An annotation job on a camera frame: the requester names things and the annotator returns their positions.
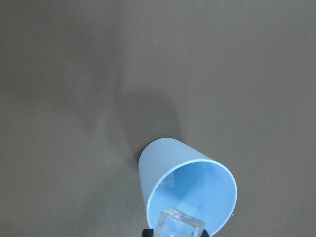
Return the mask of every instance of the transparent acrylic block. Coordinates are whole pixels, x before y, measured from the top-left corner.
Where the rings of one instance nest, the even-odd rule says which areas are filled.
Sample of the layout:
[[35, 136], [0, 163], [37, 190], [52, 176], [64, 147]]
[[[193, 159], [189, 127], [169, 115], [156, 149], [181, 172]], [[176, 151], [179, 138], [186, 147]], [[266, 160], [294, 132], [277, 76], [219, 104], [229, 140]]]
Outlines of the transparent acrylic block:
[[161, 213], [154, 237], [200, 237], [205, 223], [172, 207]]

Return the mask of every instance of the gray tabletop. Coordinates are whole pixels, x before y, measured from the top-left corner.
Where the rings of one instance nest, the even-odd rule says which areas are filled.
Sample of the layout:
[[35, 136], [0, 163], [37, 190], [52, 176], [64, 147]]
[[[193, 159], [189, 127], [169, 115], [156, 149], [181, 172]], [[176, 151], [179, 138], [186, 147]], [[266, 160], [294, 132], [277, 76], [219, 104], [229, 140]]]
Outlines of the gray tabletop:
[[315, 1], [2, 1], [0, 236], [140, 236], [137, 160], [234, 175], [217, 237], [316, 232]]

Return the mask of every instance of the cup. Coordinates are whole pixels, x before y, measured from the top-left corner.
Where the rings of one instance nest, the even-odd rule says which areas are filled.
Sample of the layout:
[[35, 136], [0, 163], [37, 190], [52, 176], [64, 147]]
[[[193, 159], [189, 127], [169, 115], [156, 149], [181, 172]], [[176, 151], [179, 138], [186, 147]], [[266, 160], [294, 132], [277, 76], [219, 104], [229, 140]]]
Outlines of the cup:
[[156, 228], [162, 211], [175, 207], [203, 220], [212, 236], [235, 207], [237, 186], [231, 172], [178, 140], [150, 143], [140, 155], [139, 175], [150, 228]]

